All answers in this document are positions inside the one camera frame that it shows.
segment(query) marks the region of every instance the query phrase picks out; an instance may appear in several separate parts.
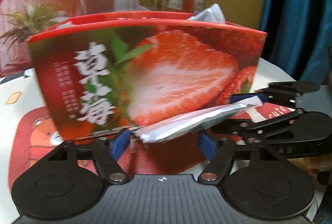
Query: red cardboard box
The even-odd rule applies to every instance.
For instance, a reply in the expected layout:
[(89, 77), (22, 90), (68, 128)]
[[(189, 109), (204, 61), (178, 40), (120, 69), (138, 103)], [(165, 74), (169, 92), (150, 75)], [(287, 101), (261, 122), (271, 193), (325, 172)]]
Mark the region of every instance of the red cardboard box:
[(87, 15), (32, 36), (40, 89), (61, 136), (105, 136), (248, 92), (266, 33), (190, 16)]

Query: foil wrapper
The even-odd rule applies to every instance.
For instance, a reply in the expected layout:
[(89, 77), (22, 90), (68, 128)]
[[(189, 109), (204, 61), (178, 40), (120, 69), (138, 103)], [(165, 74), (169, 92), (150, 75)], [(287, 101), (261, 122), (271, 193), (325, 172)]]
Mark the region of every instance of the foil wrapper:
[(187, 20), (194, 20), (194, 21), (203, 21), (203, 22), (213, 22), (213, 23), (220, 23), (225, 24), (225, 16), (220, 9), (218, 4), (213, 4), (209, 8), (201, 11), (196, 16), (192, 16)]
[(134, 131), (143, 143), (172, 140), (191, 131), (210, 128), (247, 108), (262, 106), (259, 97), (254, 96), (239, 102), (206, 108), (177, 115), (161, 122)]

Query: metal screw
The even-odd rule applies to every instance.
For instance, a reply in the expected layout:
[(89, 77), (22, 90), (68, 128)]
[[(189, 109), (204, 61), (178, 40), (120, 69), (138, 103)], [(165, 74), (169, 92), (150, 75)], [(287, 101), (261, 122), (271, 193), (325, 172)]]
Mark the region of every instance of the metal screw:
[(205, 173), (200, 176), (204, 181), (215, 181), (217, 179), (217, 175), (213, 173)]
[(126, 179), (126, 175), (122, 173), (114, 173), (110, 175), (110, 179), (115, 182), (121, 182)]

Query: strawberry image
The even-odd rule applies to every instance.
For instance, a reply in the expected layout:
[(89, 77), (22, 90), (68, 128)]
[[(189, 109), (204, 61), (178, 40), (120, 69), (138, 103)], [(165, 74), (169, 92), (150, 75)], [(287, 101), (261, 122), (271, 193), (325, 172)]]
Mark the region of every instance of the strawberry image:
[(234, 79), (238, 63), (233, 56), (212, 49), (179, 30), (163, 31), (139, 45), (152, 48), (131, 60), (129, 117), (150, 125), (195, 111), (212, 101)]
[(228, 104), (232, 94), (248, 93), (255, 73), (255, 66), (249, 66), (239, 71), (232, 83), (217, 98), (215, 105)]
[(182, 28), (212, 48), (233, 56), (238, 61), (240, 69), (257, 65), (266, 38), (266, 33), (260, 31), (235, 31), (203, 27)]

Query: cartoon character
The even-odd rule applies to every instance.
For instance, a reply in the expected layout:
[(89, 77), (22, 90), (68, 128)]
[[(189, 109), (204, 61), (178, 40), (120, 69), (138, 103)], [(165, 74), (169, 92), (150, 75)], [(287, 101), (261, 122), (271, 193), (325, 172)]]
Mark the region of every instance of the cartoon character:
[(63, 142), (53, 119), (50, 117), (38, 117), (32, 122), (31, 128), (29, 167)]
[[(23, 116), (17, 126), (9, 161), (8, 186), (54, 147), (63, 142), (46, 106)], [(79, 160), (79, 166), (96, 172), (92, 161)]]

